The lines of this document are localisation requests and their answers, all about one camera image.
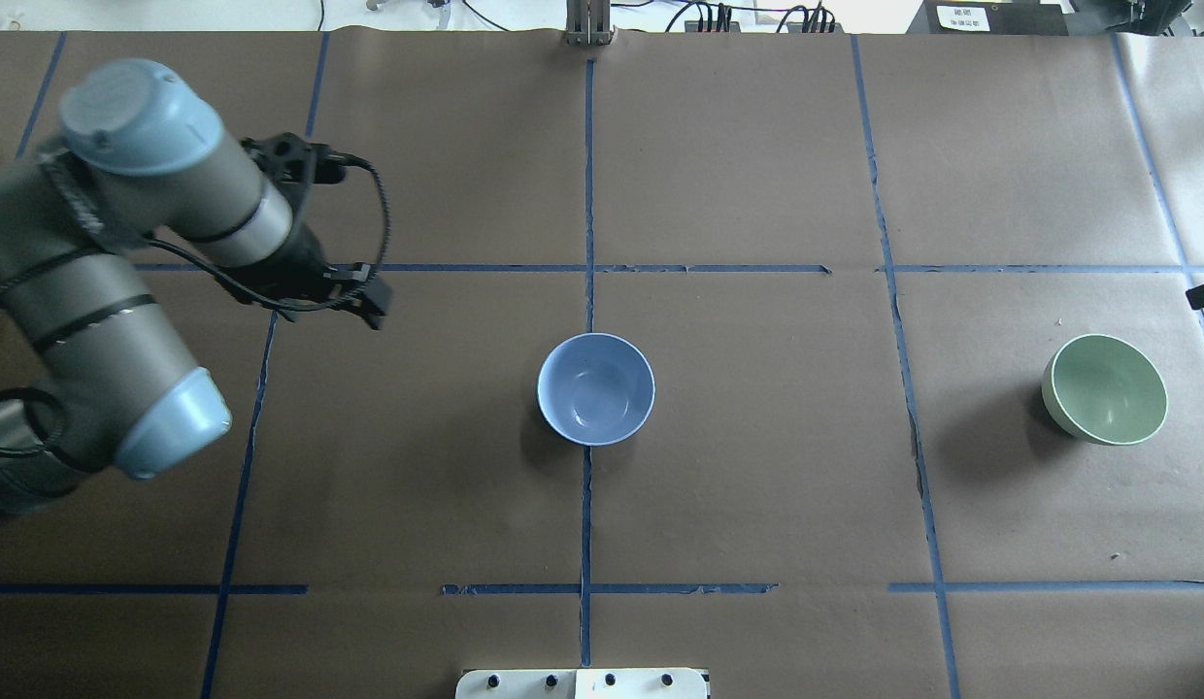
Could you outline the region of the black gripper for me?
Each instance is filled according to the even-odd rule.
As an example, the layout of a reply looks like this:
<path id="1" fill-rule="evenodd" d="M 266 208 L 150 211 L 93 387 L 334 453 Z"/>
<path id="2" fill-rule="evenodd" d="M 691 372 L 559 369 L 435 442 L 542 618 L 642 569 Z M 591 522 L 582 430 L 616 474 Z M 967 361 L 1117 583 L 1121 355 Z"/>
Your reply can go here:
<path id="1" fill-rule="evenodd" d="M 380 330 L 393 301 L 393 290 L 377 273 L 352 273 L 352 279 L 336 280 L 336 267 L 327 263 L 317 233 L 300 227 L 287 236 L 272 255 L 247 265 L 217 266 L 224 276 L 247 291 L 228 283 L 226 290 L 243 304 L 255 304 L 256 296 L 291 304 L 326 304 L 354 291 L 350 314 L 362 319 L 371 330 Z"/>

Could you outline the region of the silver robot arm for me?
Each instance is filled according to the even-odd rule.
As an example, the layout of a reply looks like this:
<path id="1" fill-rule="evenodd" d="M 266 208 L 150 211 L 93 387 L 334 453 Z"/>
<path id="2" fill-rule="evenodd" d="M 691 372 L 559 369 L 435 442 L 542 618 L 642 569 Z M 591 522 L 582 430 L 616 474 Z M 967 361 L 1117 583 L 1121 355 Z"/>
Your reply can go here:
<path id="1" fill-rule="evenodd" d="M 232 426 L 209 371 L 131 262 L 163 250 L 244 306 L 344 310 L 380 327 L 393 235 L 385 183 L 361 156 L 295 134 L 235 140 L 179 75 L 144 58 L 92 71 L 57 134 L 0 167 L 0 310 L 46 367 L 0 390 L 0 514 L 39 513 L 110 468 L 149 481 Z M 327 262 L 309 195 L 349 168 L 382 212 L 372 262 Z"/>

